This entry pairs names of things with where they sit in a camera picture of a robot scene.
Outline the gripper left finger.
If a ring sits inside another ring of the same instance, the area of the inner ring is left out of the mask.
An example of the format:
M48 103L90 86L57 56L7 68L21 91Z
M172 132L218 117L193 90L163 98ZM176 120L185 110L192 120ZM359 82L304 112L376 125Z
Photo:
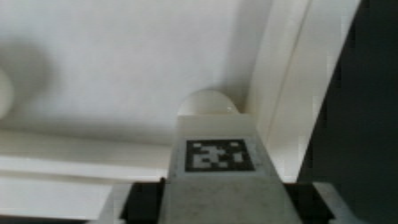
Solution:
M158 224L165 179L114 185L99 217L87 224Z

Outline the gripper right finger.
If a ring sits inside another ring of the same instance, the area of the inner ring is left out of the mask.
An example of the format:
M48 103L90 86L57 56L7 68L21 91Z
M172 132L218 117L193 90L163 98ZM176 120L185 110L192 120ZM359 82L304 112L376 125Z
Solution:
M330 183L286 183L284 188L304 224L364 224Z

